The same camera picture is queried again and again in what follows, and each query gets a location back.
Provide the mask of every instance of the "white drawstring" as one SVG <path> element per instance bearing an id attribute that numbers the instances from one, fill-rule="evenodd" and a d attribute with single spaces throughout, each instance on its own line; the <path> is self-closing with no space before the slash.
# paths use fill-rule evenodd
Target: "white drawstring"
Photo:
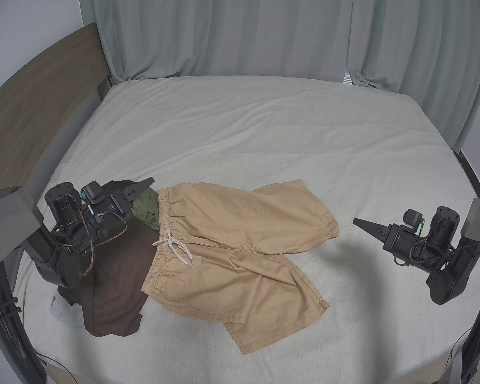
<path id="1" fill-rule="evenodd" d="M 190 253 L 190 251 L 188 250 L 187 246 L 185 244 L 183 244 L 181 241 L 178 241 L 176 238 L 172 237 L 171 233 L 170 233 L 170 228 L 167 228 L 167 235 L 168 235 L 168 239 L 167 240 L 159 240 L 159 241 L 155 241 L 152 245 L 155 247 L 157 245 L 163 245 L 163 246 L 166 246 L 168 245 L 170 247 L 170 249 L 172 250 L 172 252 L 175 254 L 175 256 L 182 262 L 184 263 L 185 265 L 188 265 L 191 269 L 193 269 L 193 256 L 192 254 Z M 173 248 L 173 244 L 175 244 L 177 247 L 179 247 L 182 251 L 184 251 L 188 258 L 190 259 L 190 261 L 192 262 L 192 265 L 188 264 L 185 259 L 183 257 L 181 257 L 177 251 L 175 250 L 175 248 Z"/>

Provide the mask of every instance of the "wall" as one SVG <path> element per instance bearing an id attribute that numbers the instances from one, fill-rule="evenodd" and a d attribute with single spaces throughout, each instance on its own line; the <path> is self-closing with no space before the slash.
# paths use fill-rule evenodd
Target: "wall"
<path id="1" fill-rule="evenodd" d="M 473 121 L 467 141 L 463 145 L 462 152 L 480 180 L 480 108 Z"/>
<path id="2" fill-rule="evenodd" d="M 0 85 L 82 27 L 79 0 L 0 0 Z M 20 383 L 1 351 L 0 378 L 2 384 Z"/>

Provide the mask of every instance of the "elastic waistband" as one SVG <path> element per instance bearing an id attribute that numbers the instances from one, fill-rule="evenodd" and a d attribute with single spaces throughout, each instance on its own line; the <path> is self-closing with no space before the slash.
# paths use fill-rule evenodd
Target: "elastic waistband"
<path id="1" fill-rule="evenodd" d="M 168 240 L 167 228 L 170 228 L 170 209 L 168 203 L 168 190 L 158 191 L 158 219 L 160 224 L 160 236 L 159 241 Z M 168 247 L 158 245 L 156 248 L 155 257 L 153 259 L 152 266 L 148 271 L 147 277 L 142 286 L 142 292 L 150 295 L 153 289 L 156 288 L 156 282 L 158 276 L 161 273 L 163 265 L 167 262 L 167 255 L 169 252 Z"/>

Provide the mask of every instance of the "cylindrical black motor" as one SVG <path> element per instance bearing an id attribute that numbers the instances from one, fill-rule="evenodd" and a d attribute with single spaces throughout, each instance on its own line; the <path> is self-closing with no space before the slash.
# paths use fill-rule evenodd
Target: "cylindrical black motor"
<path id="1" fill-rule="evenodd" d="M 72 183 L 66 182 L 50 188 L 45 194 L 45 201 L 59 226 L 66 227 L 78 222 L 82 200 Z"/>
<path id="2" fill-rule="evenodd" d="M 430 237 L 439 248 L 446 248 L 452 243 L 460 215 L 448 207 L 438 207 L 430 224 Z"/>

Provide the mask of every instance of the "brown shirt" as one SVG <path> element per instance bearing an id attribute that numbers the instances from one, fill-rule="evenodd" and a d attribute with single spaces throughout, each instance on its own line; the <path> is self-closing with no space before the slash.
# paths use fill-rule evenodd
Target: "brown shirt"
<path id="1" fill-rule="evenodd" d="M 94 267 L 78 287 L 58 287 L 71 305 L 82 306 L 85 328 L 96 337 L 129 336 L 140 327 L 140 310 L 147 299 L 142 284 L 155 256 L 152 243 L 158 233 L 131 214 L 125 221 L 128 228 L 123 235 L 95 248 Z M 113 232 L 122 229 L 123 223 Z"/>

